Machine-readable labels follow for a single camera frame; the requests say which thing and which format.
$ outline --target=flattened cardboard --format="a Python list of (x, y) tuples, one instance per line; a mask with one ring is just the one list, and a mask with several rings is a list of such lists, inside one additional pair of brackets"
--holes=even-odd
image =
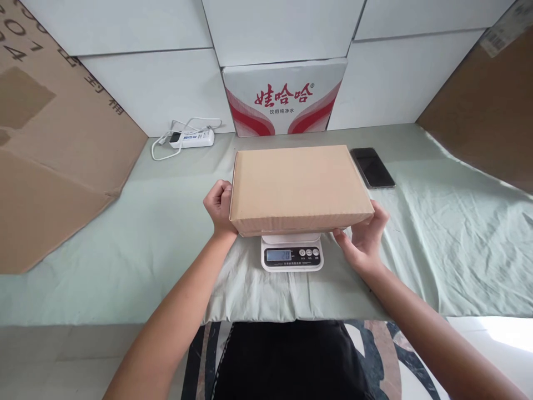
[(374, 213), (346, 146), (240, 151), (230, 220), (244, 236), (327, 232)]
[(476, 44), (417, 120), (455, 157), (529, 193), (532, 48), (531, 27), (494, 58)]
[(147, 137), (19, 2), (3, 2), (0, 273), (23, 273), (122, 191)]

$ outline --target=table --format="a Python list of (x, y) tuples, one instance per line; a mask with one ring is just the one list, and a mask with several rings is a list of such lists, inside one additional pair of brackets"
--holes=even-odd
[[(155, 162), (148, 141), (119, 200), (39, 265), (0, 276), (0, 326), (145, 322), (212, 233), (202, 199), (232, 179), (238, 150), (374, 147), (396, 181), (370, 195), (391, 214), (384, 263), (445, 316), (533, 316), (533, 199), (467, 166), (415, 124), (276, 137), (217, 134)], [(170, 150), (158, 148), (163, 155)], [(264, 271), (259, 238), (239, 237), (204, 321), (387, 319), (322, 236), (318, 272)]]

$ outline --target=white cable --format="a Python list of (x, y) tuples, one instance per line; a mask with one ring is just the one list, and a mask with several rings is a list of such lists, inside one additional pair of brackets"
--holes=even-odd
[[(201, 119), (202, 121), (220, 121), (220, 123), (216, 126), (216, 127), (212, 127), (210, 125), (207, 125), (203, 128), (193, 128), (192, 126), (189, 125), (189, 123), (194, 120), (194, 119)], [(180, 124), (182, 124), (184, 126), (184, 128), (181, 130), (181, 131), (177, 131), (176, 129), (174, 129), (174, 124), (176, 124), (176, 122), (179, 122)], [(170, 158), (170, 157), (174, 157), (174, 156), (177, 156), (179, 154), (179, 152), (182, 150), (182, 144), (183, 144), (183, 137), (184, 137), (184, 132), (187, 132), (187, 133), (197, 133), (197, 132), (200, 132), (200, 131), (203, 131), (204, 129), (217, 129), (217, 128), (220, 128), (222, 126), (222, 120), (220, 118), (201, 118), (201, 117), (192, 117), (191, 119), (189, 119), (187, 121), (186, 124), (184, 124), (183, 122), (181, 122), (180, 120), (178, 119), (173, 119), (172, 120), (172, 124), (170, 125), (170, 130), (167, 131), (164, 135), (162, 135), (159, 139), (157, 139), (153, 144), (152, 144), (152, 158), (154, 159), (154, 161), (162, 161), (164, 159), (167, 159), (167, 158)], [(192, 128), (192, 131), (186, 131), (186, 128), (189, 127), (189, 128)], [(172, 133), (176, 133), (176, 132), (180, 132), (182, 133), (180, 138), (179, 138), (179, 148), (178, 148), (178, 151), (172, 153), (171, 155), (169, 156), (166, 156), (166, 157), (162, 157), (162, 158), (156, 158), (155, 155), (154, 155), (154, 148), (155, 148), (155, 145), (156, 144), (159, 144), (159, 145), (163, 145), (165, 144), (165, 142), (167, 141), (167, 138), (170, 134)]]

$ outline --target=power strip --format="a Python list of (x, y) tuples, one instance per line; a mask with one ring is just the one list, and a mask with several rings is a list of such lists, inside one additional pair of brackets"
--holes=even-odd
[(215, 142), (215, 133), (212, 129), (201, 131), (174, 132), (170, 138), (170, 145), (176, 149), (212, 146)]

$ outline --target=black phone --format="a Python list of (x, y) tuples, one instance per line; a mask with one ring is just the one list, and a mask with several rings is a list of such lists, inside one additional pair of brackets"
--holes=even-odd
[(366, 187), (369, 189), (376, 188), (393, 188), (396, 186), (385, 164), (379, 158), (376, 150), (372, 147), (358, 148), (350, 150), (351, 157), (355, 165), (363, 176)]

